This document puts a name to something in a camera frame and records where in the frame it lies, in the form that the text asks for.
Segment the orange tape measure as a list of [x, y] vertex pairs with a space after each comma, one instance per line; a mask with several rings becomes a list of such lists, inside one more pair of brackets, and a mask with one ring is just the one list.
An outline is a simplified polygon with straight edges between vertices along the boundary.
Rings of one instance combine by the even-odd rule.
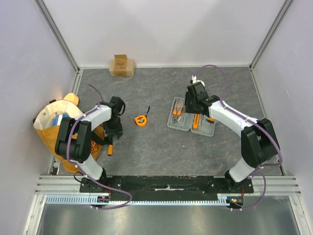
[[149, 111], [150, 111], [150, 106], [148, 107], [146, 114], [139, 115], [139, 116], [134, 118], [134, 121], [135, 121], [137, 126], [143, 127], [147, 124], [147, 115], [148, 115]]

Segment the orange black screwdriver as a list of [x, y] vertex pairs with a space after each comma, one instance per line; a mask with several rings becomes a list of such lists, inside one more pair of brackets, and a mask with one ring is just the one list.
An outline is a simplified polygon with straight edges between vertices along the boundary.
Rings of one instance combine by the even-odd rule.
[[111, 156], [112, 154], [113, 154], [113, 139], [112, 137], [109, 137], [107, 155]]

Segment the orange utility knife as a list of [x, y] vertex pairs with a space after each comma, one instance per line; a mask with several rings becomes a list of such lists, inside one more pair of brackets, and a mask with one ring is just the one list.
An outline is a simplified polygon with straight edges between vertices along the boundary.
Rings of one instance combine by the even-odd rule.
[[195, 130], [196, 130], [196, 129], [198, 128], [198, 126], [199, 126], [200, 117], [201, 117], [200, 114], [195, 114], [195, 115], [194, 115], [193, 129], [195, 129]]

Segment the grey plastic tool case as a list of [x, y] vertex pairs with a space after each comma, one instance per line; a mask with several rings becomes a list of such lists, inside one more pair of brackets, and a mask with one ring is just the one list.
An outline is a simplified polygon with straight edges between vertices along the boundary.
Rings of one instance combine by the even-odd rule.
[[172, 102], [172, 108], [168, 117], [167, 121], [167, 127], [175, 130], [180, 130], [184, 132], [190, 131], [193, 134], [205, 136], [205, 137], [212, 137], [215, 132], [215, 126], [218, 123], [217, 120], [215, 120], [214, 123], [209, 123], [207, 120], [209, 117], [205, 115], [201, 115], [200, 121], [199, 121], [199, 126], [195, 130], [193, 129], [193, 120], [194, 120], [194, 115], [195, 114], [190, 114], [185, 112], [185, 105], [183, 107], [183, 111], [181, 114], [181, 117], [179, 118], [178, 122], [176, 124], [172, 123], [172, 111], [174, 109], [174, 104], [176, 101], [182, 100], [184, 102], [184, 98], [180, 97], [175, 97]]

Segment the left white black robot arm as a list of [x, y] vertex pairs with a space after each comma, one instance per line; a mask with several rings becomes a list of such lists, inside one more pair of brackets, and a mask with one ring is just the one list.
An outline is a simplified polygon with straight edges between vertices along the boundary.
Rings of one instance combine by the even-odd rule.
[[112, 147], [113, 137], [123, 135], [120, 116], [126, 109], [125, 102], [113, 96], [110, 102], [100, 102], [90, 111], [61, 120], [55, 152], [79, 169], [96, 192], [108, 186], [106, 171], [91, 154], [92, 141]]

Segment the orange pliers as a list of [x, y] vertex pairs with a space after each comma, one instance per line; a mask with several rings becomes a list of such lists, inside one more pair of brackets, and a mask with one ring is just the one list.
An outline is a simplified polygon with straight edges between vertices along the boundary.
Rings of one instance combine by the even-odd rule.
[[184, 102], [182, 100], [176, 101], [174, 104], [174, 109], [172, 111], [172, 123], [176, 124], [181, 117], [182, 111], [184, 107]]

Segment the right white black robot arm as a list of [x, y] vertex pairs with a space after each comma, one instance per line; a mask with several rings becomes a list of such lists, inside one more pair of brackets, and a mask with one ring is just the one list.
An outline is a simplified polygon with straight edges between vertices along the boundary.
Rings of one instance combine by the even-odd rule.
[[241, 158], [225, 173], [224, 187], [234, 193], [257, 169], [268, 166], [273, 157], [282, 160], [279, 143], [271, 121], [255, 119], [240, 113], [216, 95], [209, 96], [201, 82], [187, 87], [185, 110], [217, 120], [241, 138]]

